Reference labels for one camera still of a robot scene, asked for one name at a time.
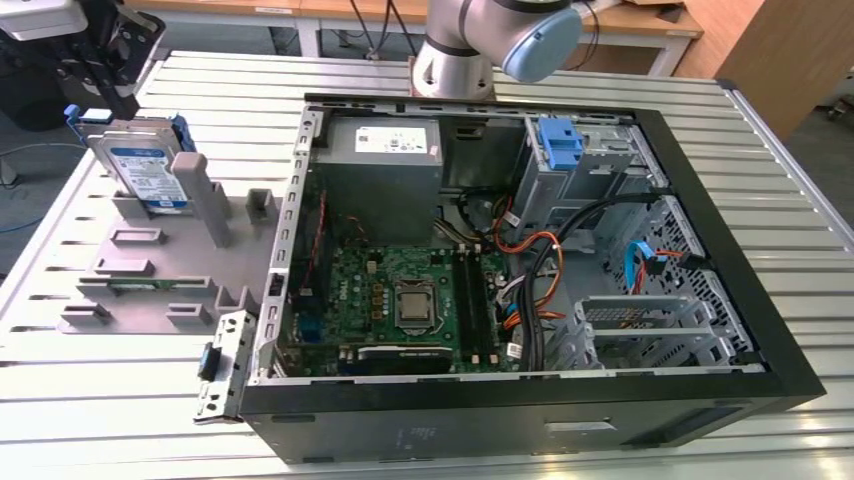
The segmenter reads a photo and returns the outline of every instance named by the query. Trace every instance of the blue latch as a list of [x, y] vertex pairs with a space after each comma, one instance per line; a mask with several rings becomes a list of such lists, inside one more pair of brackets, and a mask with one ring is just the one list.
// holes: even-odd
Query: blue latch
[[552, 170], [573, 170], [584, 153], [584, 138], [568, 118], [540, 118], [539, 139]]

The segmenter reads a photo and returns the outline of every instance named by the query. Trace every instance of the metal bracket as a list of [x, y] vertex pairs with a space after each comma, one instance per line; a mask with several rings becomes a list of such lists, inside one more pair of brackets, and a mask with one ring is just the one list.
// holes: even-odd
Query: metal bracket
[[249, 375], [252, 337], [257, 319], [245, 310], [220, 316], [213, 341], [198, 361], [198, 408], [193, 423], [241, 423], [242, 387]]

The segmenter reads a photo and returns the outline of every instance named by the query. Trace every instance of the blue hard drive label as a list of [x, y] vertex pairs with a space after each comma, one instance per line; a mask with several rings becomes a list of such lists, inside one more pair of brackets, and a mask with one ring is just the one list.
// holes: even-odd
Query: blue hard drive label
[[113, 165], [128, 188], [149, 207], [181, 208], [186, 194], [168, 170], [169, 158], [157, 148], [110, 148]]

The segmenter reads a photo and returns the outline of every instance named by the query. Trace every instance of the side panel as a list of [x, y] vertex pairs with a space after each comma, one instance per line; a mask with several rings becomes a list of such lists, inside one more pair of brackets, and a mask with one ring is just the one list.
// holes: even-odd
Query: side panel
[[744, 417], [749, 402], [705, 400], [249, 415], [288, 463], [559, 454], [671, 447]]

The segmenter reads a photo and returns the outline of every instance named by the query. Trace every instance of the white label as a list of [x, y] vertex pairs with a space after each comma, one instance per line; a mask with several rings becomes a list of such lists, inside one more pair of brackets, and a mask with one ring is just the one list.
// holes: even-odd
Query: white label
[[427, 129], [404, 127], [358, 127], [358, 153], [427, 153]]
[[169, 159], [156, 148], [110, 148], [113, 165], [138, 199], [150, 207], [186, 206], [186, 194], [166, 171]]
[[509, 358], [515, 358], [516, 360], [521, 358], [521, 345], [517, 343], [507, 344], [507, 356]]
[[289, 8], [254, 7], [257, 13], [277, 13], [280, 15], [290, 15], [293, 11]]
[[519, 222], [521, 221], [521, 219], [509, 212], [504, 213], [504, 220], [507, 220], [507, 223], [511, 224], [513, 227], [517, 227]]

